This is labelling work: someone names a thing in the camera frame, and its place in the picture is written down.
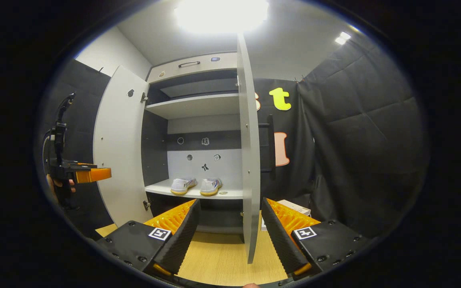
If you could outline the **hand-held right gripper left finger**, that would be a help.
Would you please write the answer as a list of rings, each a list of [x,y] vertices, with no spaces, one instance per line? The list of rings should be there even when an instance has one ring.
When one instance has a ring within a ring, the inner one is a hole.
[[[143,273],[178,274],[197,230],[200,200],[192,199],[145,223],[130,220],[97,240],[117,260]]]

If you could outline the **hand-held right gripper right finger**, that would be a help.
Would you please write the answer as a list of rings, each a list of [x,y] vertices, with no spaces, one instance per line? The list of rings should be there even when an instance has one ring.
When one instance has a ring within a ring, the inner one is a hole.
[[[285,272],[293,278],[340,266],[371,241],[337,220],[318,221],[268,198],[262,199],[261,216]]]

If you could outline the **grey shoe cabinet door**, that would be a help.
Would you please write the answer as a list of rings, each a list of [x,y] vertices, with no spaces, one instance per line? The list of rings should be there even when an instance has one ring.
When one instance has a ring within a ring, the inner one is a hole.
[[[93,160],[112,176],[98,182],[104,206],[115,226],[151,218],[142,172],[142,121],[149,84],[120,65],[101,97],[93,133]]]
[[[243,33],[237,34],[237,87],[242,152],[243,236],[247,264],[252,264],[258,233],[261,231],[261,162],[254,77]]]

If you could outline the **white canvas shoe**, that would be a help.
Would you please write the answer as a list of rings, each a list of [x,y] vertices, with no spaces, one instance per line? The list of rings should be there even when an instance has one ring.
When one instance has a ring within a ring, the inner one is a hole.
[[[201,181],[200,194],[203,196],[214,196],[222,186],[219,178],[205,178]]]
[[[170,192],[175,195],[185,195],[188,189],[197,185],[197,179],[193,177],[176,178],[172,181]]]

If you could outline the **grey shoe cabinet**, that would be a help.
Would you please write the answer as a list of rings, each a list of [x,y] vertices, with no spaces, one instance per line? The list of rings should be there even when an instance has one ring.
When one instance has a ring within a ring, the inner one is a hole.
[[[152,215],[199,198],[198,230],[241,234],[242,152],[237,53],[203,54],[152,67],[143,114],[142,170]],[[185,195],[170,192],[176,178],[193,177]],[[219,178],[214,196],[201,181]]]

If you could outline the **black backdrop cloth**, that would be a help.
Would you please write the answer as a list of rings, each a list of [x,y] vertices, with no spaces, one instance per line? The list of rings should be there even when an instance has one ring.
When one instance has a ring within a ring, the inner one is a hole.
[[[403,71],[377,44],[355,37],[300,81],[260,77],[245,42],[259,122],[260,210],[264,197],[300,200],[318,221],[337,220],[368,238],[389,231],[417,198],[429,162],[423,108]],[[66,64],[44,104],[40,161],[59,104],[75,92],[63,116],[63,157],[95,164],[94,124],[109,80],[76,60]],[[113,224],[98,182],[75,188],[79,209],[66,213],[80,231],[93,237]]]

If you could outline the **large ceiling light panel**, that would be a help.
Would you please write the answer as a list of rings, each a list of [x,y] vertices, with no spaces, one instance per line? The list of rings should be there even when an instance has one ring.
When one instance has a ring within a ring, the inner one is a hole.
[[[260,26],[268,9],[267,0],[182,0],[174,16],[192,33],[241,33]]]

